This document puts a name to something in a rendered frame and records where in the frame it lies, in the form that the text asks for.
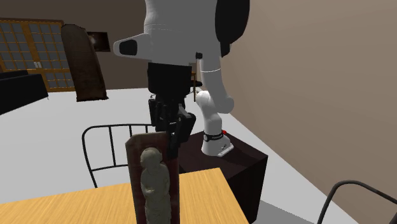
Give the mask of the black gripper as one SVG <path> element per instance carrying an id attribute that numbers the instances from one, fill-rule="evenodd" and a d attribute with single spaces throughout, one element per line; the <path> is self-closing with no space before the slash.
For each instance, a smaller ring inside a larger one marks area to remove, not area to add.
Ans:
<path id="1" fill-rule="evenodd" d="M 188 141 L 196 116 L 179 104 L 177 120 L 170 130 L 170 102 L 183 103 L 193 84 L 201 87 L 203 83 L 192 80 L 192 66 L 149 62 L 147 76 L 148 90 L 153 94 L 148 100 L 151 125 L 157 132 L 169 132 L 168 157 L 178 157 L 178 149 Z"/>

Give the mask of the brown plaque with pale figure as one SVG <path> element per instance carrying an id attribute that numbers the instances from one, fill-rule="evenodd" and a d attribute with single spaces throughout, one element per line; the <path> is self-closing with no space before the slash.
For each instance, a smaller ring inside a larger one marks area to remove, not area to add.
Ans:
<path id="1" fill-rule="evenodd" d="M 135 134 L 125 147 L 137 224 L 180 224 L 179 162 L 167 156 L 168 133 Z"/>

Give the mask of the dark robot stand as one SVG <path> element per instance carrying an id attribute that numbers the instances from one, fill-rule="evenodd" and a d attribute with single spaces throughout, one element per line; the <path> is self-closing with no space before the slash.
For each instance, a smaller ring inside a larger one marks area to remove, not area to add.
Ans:
<path id="1" fill-rule="evenodd" d="M 223 157 L 202 153 L 204 133 L 192 134 L 179 148 L 179 172 L 220 168 L 247 221 L 257 219 L 268 155 L 227 133 L 234 149 Z"/>

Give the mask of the tall brown arched slab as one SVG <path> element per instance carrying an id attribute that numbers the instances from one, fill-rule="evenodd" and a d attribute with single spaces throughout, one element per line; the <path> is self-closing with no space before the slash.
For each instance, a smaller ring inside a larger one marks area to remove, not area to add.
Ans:
<path id="1" fill-rule="evenodd" d="M 85 28 L 75 24 L 61 27 L 61 38 L 76 91 L 76 101 L 107 100 L 101 67 Z"/>

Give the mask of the black sofa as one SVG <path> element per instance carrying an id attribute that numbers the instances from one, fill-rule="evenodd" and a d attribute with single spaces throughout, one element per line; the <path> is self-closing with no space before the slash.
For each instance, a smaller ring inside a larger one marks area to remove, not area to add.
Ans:
<path id="1" fill-rule="evenodd" d="M 0 73 L 0 115 L 47 97 L 41 74 L 27 70 Z"/>

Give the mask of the wooden cabinet with glass panes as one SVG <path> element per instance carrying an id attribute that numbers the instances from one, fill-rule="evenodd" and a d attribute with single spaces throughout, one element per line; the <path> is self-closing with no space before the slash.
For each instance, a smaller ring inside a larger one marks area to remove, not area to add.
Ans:
<path id="1" fill-rule="evenodd" d="M 52 19 L 0 18 L 0 72 L 40 74 L 48 92 L 72 92 L 61 38 L 64 22 Z"/>

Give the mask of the dark framed wall picture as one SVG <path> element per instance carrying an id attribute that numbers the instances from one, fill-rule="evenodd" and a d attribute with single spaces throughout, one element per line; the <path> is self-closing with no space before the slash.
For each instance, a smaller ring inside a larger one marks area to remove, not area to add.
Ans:
<path id="1" fill-rule="evenodd" d="M 96 52 L 110 52 L 107 32 L 87 32 L 87 35 Z"/>

